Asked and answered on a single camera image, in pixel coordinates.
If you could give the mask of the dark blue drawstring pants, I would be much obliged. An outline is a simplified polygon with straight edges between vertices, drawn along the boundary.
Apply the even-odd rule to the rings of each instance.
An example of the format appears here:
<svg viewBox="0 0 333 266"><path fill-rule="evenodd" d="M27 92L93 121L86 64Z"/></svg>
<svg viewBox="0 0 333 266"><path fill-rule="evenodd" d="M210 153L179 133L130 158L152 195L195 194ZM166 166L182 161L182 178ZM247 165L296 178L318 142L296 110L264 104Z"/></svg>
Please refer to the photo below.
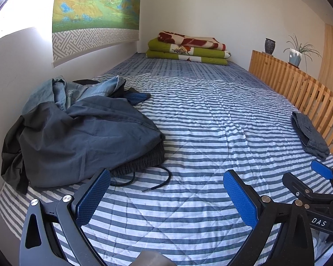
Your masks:
<svg viewBox="0 0 333 266"><path fill-rule="evenodd" d="M44 102L22 114L2 148L2 179L20 193L54 190L106 169L113 177L163 164L164 134L123 98L92 96L67 110Z"/></svg>

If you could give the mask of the grey houndstooth folded pants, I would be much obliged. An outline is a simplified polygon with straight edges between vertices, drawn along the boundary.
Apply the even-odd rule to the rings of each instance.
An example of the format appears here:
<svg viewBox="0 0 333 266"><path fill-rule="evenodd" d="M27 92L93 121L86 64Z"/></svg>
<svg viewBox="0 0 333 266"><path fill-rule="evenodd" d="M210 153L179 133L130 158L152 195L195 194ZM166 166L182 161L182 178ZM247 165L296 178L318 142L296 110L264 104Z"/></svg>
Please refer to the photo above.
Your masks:
<svg viewBox="0 0 333 266"><path fill-rule="evenodd" d="M329 147L309 117L301 112L293 112L291 124L300 139L303 150L320 161L325 161L330 155Z"/></svg>

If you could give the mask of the wooden wardrobe panel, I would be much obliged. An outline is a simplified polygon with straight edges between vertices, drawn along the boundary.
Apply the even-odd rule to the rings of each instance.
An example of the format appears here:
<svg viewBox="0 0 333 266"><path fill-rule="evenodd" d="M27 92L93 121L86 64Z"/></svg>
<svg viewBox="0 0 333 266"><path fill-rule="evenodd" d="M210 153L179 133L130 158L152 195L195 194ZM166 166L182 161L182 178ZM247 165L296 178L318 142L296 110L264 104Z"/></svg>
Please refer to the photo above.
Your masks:
<svg viewBox="0 0 333 266"><path fill-rule="evenodd" d="M324 50L318 81L333 92L333 25L325 24Z"/></svg>

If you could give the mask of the blue white striped bed quilt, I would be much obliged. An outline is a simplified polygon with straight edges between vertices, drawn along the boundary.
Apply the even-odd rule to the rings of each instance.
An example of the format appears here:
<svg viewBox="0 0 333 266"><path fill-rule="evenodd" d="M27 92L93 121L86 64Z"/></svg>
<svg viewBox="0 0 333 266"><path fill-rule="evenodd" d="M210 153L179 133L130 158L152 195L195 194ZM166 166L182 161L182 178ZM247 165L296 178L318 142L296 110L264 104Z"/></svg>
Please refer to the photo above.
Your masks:
<svg viewBox="0 0 333 266"><path fill-rule="evenodd" d="M291 172L317 193L333 193L310 167L291 125L294 106L234 63L148 59L137 54L101 77L124 76L151 94L137 109L165 135L163 169L110 187L83 227L108 265L128 265L144 249L178 265L225 265L250 232L222 184L226 170L277 202L292 202Z"/></svg>

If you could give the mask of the potted spider plant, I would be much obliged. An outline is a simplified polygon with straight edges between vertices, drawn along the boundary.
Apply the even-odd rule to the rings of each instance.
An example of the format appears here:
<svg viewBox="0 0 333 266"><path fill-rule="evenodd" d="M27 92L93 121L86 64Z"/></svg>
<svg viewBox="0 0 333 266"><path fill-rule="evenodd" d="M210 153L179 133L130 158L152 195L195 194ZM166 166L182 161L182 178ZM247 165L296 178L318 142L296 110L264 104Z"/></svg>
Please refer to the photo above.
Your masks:
<svg viewBox="0 0 333 266"><path fill-rule="evenodd" d="M295 34L289 36L286 42L289 47L285 48L283 52L289 52L289 64L299 68L302 59L305 60L307 65L307 58L313 61L312 55L322 57L320 52L315 49L314 45L310 43L300 43Z"/></svg>

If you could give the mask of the dark ceramic vase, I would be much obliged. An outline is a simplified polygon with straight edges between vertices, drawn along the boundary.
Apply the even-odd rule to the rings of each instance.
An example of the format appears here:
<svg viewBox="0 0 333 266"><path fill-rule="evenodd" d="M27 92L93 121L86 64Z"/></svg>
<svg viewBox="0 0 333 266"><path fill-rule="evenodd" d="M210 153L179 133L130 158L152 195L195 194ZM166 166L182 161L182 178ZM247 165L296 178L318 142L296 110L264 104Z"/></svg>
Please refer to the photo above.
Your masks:
<svg viewBox="0 0 333 266"><path fill-rule="evenodd" d="M267 53L268 55L272 55L275 47L276 47L276 42L274 40L269 38L265 39L265 53Z"/></svg>

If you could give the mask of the light blue denim garment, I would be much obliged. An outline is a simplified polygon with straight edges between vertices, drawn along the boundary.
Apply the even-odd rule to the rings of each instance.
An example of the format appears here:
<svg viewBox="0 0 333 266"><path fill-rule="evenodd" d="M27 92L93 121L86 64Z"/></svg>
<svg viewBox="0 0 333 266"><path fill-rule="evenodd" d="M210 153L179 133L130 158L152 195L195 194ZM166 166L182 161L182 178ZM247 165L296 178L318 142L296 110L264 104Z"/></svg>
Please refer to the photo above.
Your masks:
<svg viewBox="0 0 333 266"><path fill-rule="evenodd" d="M115 76L105 82L82 85L67 82L63 77L50 79L41 84L28 98L22 114L30 112L41 103L53 102L60 110L66 111L77 101L93 96L109 97L126 83L125 78Z"/></svg>

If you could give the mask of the red cream folded blanket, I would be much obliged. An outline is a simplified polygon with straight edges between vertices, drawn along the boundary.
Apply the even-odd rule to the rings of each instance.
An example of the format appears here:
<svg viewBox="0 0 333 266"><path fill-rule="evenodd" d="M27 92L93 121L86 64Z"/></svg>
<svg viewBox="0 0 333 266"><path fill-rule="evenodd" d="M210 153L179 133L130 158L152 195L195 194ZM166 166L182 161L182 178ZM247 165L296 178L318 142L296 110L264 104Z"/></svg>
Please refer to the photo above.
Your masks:
<svg viewBox="0 0 333 266"><path fill-rule="evenodd" d="M170 43L180 46L199 47L203 49L214 49L225 51L226 45L220 43L211 37L191 37L175 32L162 31L159 32L157 39L164 43Z"/></svg>

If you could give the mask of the black yellow patterned garment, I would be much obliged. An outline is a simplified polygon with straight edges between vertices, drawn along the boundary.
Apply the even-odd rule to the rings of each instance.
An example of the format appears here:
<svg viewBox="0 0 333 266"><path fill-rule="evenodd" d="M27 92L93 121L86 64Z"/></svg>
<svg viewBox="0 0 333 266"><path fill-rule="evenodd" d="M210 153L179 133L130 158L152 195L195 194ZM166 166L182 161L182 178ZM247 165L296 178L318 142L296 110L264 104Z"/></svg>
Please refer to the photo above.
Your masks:
<svg viewBox="0 0 333 266"><path fill-rule="evenodd" d="M95 86L100 84L100 82L96 80L90 79L81 79L75 80L74 83L83 86ZM139 103L142 103L149 98L151 98L151 94L149 93L141 93L135 90L134 88L129 88L127 90L124 89L124 85L120 86L113 94L110 95L111 98L125 98L132 105L135 106Z"/></svg>

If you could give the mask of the green folded blanket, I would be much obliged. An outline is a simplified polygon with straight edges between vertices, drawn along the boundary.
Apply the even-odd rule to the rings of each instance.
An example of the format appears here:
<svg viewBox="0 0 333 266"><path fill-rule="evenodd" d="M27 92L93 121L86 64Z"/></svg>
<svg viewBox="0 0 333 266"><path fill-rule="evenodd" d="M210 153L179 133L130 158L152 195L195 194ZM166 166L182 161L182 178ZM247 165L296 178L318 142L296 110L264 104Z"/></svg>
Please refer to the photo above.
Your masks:
<svg viewBox="0 0 333 266"><path fill-rule="evenodd" d="M145 53L147 58L175 59L205 64L228 65L228 59L231 57L229 51L164 43L157 38L150 40L148 46L149 49Z"/></svg>

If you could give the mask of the wooden slatted bed rail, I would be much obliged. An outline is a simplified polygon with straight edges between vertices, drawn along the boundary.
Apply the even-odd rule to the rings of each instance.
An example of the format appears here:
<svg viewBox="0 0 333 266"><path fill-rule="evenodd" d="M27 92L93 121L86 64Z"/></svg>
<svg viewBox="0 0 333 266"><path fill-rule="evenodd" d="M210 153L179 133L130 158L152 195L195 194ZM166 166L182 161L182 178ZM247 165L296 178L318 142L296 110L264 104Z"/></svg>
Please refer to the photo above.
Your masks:
<svg viewBox="0 0 333 266"><path fill-rule="evenodd" d="M252 51L248 70L307 115L333 154L333 92L299 68Z"/></svg>

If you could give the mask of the landscape wall scroll painting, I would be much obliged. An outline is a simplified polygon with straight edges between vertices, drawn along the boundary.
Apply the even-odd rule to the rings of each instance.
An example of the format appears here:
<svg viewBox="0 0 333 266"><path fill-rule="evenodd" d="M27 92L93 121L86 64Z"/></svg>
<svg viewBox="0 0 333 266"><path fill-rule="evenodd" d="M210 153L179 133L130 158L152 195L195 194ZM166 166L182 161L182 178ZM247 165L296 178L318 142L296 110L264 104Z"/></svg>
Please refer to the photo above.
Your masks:
<svg viewBox="0 0 333 266"><path fill-rule="evenodd" d="M140 0L54 0L53 64L139 39Z"/></svg>

